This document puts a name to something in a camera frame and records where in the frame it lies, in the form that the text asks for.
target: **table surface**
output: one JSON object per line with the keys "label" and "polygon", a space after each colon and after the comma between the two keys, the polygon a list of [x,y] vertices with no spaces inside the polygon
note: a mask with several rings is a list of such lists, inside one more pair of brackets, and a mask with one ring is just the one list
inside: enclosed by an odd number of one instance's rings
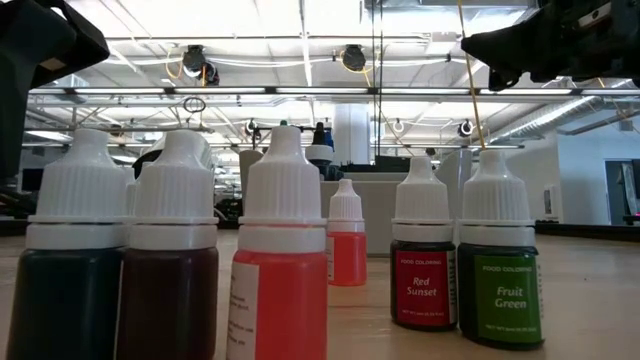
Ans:
{"label": "table surface", "polygon": [[[223,360],[231,259],[237,232],[220,231],[216,359]],[[329,360],[638,359],[640,246],[538,236],[545,308],[544,347],[509,352],[477,345],[458,331],[422,333],[389,314],[389,260],[369,260],[369,281],[329,289]],[[4,358],[17,258],[23,238],[0,238],[0,354]]]}

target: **pink liquid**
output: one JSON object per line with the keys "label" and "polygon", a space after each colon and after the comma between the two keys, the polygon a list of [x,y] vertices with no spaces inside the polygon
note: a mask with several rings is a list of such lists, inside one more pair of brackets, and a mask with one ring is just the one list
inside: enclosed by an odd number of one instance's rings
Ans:
{"label": "pink liquid", "polygon": [[333,238],[333,280],[337,286],[360,286],[367,282],[367,237],[364,233],[329,233]]}
{"label": "pink liquid", "polygon": [[326,255],[238,250],[233,261],[259,266],[255,359],[326,360]]}

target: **green label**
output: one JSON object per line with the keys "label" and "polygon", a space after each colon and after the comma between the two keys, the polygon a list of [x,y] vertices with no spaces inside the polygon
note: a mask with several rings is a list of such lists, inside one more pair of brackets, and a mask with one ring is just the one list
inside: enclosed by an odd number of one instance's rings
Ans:
{"label": "green label", "polygon": [[535,343],[543,339],[538,268],[533,256],[475,256],[478,334]]}

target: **desk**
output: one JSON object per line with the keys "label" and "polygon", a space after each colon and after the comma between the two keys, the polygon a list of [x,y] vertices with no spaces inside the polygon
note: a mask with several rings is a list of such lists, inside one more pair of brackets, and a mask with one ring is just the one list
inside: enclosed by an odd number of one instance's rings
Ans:
{"label": "desk", "polygon": [[[231,259],[237,231],[220,231],[216,359],[224,360]],[[509,352],[476,345],[459,332],[422,333],[389,315],[389,260],[370,259],[369,281],[329,289],[330,360],[638,359],[640,245],[538,236],[547,342]],[[4,355],[22,238],[0,238],[0,353]]]}

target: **red label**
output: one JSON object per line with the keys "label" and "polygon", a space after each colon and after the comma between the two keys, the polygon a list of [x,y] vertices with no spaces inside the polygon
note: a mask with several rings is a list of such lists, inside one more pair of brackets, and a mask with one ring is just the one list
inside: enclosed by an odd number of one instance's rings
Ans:
{"label": "red label", "polygon": [[455,252],[396,252],[398,321],[440,326],[456,321]]}

